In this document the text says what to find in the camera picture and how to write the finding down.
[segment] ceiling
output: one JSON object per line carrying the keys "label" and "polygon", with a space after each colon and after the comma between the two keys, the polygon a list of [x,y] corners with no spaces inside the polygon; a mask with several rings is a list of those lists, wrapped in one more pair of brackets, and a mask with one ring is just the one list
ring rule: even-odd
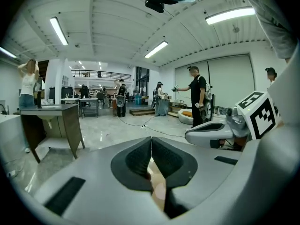
{"label": "ceiling", "polygon": [[[55,57],[115,62],[157,69],[194,53],[234,43],[265,41],[252,15],[208,25],[205,17],[249,6],[247,0],[197,0],[166,5],[159,14],[145,0],[27,0],[1,46],[20,60]],[[63,46],[49,19],[56,16],[69,44]],[[234,33],[234,27],[240,31]],[[149,59],[162,41],[169,45]]]}
{"label": "ceiling", "polygon": [[106,71],[107,69],[107,62],[101,62],[101,65],[99,65],[99,62],[95,62],[95,61],[82,61],[80,60],[81,64],[79,63],[79,61],[65,61],[67,63],[68,66],[70,66],[71,69],[79,69],[79,70],[95,70],[95,71]]}

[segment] jeans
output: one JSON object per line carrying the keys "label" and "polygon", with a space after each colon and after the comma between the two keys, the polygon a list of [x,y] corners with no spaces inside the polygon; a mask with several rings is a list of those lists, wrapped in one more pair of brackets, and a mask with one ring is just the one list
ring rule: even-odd
{"label": "jeans", "polygon": [[19,96],[19,109],[34,106],[33,95],[21,94]]}
{"label": "jeans", "polygon": [[[19,109],[23,109],[26,107],[32,107],[34,106],[34,100],[33,96],[29,94],[21,94],[19,96]],[[25,143],[25,148],[29,148],[28,141],[26,139],[25,132],[23,130],[23,136],[24,136],[24,143]]]}

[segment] sink counter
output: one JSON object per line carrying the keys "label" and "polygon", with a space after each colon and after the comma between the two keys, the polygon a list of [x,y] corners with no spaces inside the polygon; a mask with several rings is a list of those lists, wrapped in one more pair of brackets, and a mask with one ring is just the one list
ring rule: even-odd
{"label": "sink counter", "polygon": [[20,110],[21,115],[47,115],[47,116],[61,116],[62,111],[78,107],[78,104],[61,104],[61,105],[47,105],[38,108],[37,106],[27,107]]}
{"label": "sink counter", "polygon": [[71,149],[75,158],[80,142],[84,148],[78,104],[33,106],[21,109],[20,115],[29,147],[38,163],[37,146]]}

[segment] glossy tiled floor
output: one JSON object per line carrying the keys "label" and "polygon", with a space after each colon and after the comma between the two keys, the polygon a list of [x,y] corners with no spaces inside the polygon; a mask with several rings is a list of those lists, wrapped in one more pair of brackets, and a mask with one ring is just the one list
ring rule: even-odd
{"label": "glossy tiled floor", "polygon": [[[112,116],[112,109],[102,106],[99,109],[99,114],[98,118],[80,118],[80,126],[86,149],[82,149],[82,146],[79,145],[77,151],[78,157],[84,156],[93,150],[146,136],[161,136],[186,143],[184,133],[185,129],[190,127],[189,125],[180,123],[177,118],[171,116],[154,117],[153,115],[145,115],[134,117],[127,113],[125,118],[119,119]],[[29,153],[22,154],[21,159],[7,166],[8,171],[16,170],[17,172],[17,176],[12,181],[31,195],[49,177],[74,160],[70,150],[38,147],[37,153],[42,159],[40,164]]]}

